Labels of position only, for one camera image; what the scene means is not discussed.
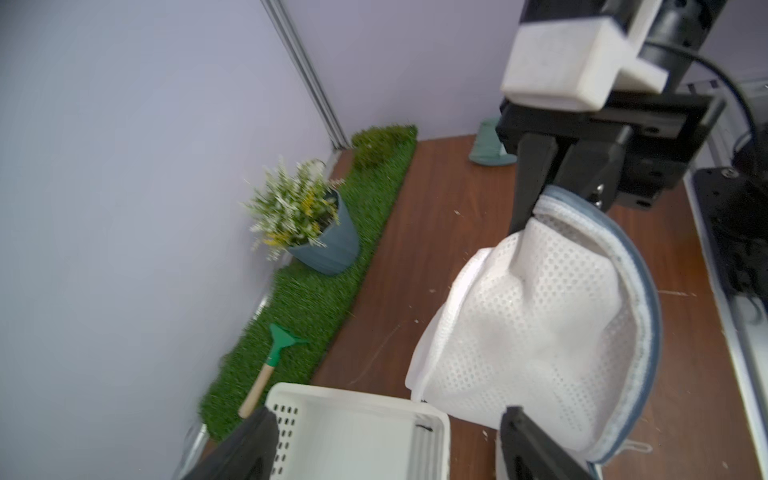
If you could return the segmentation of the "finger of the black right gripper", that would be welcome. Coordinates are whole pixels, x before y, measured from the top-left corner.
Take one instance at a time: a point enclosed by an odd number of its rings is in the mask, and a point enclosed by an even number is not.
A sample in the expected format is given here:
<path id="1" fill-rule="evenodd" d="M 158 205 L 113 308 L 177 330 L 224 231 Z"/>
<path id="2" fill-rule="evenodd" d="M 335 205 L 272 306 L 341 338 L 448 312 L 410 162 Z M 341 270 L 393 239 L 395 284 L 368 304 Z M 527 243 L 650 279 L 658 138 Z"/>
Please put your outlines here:
<path id="1" fill-rule="evenodd" d="M 513 214 L 509 233 L 525 228 L 558 153 L 554 137 L 526 133 L 518 144 Z"/>
<path id="2" fill-rule="evenodd" d="M 616 200 L 625 159 L 623 145 L 579 140 L 565 154 L 554 184 L 607 212 Z"/>

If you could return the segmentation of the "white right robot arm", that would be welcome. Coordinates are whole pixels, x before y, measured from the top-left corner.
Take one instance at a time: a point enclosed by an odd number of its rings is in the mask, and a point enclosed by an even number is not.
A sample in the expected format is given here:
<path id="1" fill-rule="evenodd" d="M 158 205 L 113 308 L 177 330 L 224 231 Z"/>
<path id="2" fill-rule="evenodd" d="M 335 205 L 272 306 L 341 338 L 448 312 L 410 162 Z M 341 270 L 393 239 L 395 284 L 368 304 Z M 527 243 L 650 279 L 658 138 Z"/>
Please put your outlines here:
<path id="1" fill-rule="evenodd" d="M 725 290 L 767 296 L 767 128 L 699 50 L 720 1 L 528 1 L 502 80 L 496 126 L 519 162 L 512 232 L 548 185 L 601 211 L 648 209 L 684 176 L 725 103 L 679 91 L 691 64 L 730 91 L 747 139 L 728 167 L 693 177 Z"/>

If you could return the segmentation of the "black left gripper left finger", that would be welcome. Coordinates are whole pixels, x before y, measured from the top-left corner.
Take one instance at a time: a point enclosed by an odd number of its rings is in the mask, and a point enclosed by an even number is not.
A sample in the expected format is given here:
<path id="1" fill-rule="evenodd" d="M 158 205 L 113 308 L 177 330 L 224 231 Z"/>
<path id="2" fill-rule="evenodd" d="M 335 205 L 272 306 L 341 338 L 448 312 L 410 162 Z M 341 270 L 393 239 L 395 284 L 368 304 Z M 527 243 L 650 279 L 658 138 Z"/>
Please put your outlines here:
<path id="1" fill-rule="evenodd" d="M 257 408 L 184 480 L 269 479 L 277 455 L 277 416 Z"/>

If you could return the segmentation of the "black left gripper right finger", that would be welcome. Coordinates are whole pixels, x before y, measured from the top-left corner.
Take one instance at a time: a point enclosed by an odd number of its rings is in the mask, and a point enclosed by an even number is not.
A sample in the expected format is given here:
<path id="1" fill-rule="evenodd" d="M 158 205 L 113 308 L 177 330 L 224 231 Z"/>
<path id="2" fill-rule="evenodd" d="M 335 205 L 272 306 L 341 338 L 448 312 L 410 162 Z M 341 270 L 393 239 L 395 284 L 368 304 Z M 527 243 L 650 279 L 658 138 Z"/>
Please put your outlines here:
<path id="1" fill-rule="evenodd" d="M 550 438 L 520 406 L 509 406 L 499 429 L 500 447 L 507 479 L 593 479 Z"/>

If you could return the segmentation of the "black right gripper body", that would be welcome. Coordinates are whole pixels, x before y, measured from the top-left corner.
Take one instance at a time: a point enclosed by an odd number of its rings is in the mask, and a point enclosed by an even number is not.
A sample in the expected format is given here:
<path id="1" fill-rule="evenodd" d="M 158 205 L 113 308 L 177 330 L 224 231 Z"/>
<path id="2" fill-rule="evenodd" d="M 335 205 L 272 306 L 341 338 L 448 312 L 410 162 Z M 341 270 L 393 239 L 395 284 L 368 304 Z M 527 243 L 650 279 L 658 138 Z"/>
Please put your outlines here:
<path id="1" fill-rule="evenodd" d="M 560 164 L 577 141 L 625 146 L 626 159 L 613 204 L 649 209 L 661 193 L 681 181 L 724 107 L 724 100 L 716 96 L 675 93 L 614 93 L 596 112 L 545 110 L 505 100 L 496 132 L 516 156 L 526 133 L 556 139 L 558 153 L 544 188 L 555 185 Z"/>

